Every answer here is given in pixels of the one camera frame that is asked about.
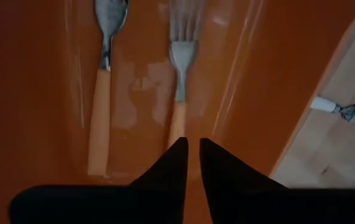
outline orange surface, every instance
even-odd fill
[[[199,138],[269,174],[355,19],[355,2],[209,0],[206,18],[187,84],[186,223],[211,221]],[[168,45],[167,1],[132,1],[113,43],[110,179],[88,177],[101,48],[93,1],[0,0],[0,223],[23,189],[127,184],[157,160],[174,92]]]

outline spoon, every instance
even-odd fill
[[[97,70],[88,145],[88,175],[107,176],[110,144],[111,43],[128,15],[129,0],[96,0],[95,12],[103,33],[102,56]]]

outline fork handle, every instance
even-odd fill
[[[172,123],[169,130],[168,147],[176,140],[186,135],[186,102],[175,102],[172,114]]]
[[[99,69],[90,122],[88,175],[106,176],[110,143],[110,85],[110,72]]]
[[[329,113],[337,113],[339,112],[339,109],[341,109],[341,107],[337,103],[324,99],[320,96],[317,96],[313,99],[310,108],[315,110],[326,111]]]

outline spoon head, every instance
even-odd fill
[[[105,37],[111,37],[123,27],[128,15],[129,0],[96,0],[98,25]]]

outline fork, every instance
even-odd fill
[[[341,105],[317,96],[311,104],[312,109],[326,111],[329,113],[341,114],[341,116],[351,123],[355,123],[355,105],[342,107]]]
[[[176,95],[168,146],[185,136],[186,77],[196,59],[205,0],[169,0],[169,56],[177,70]]]

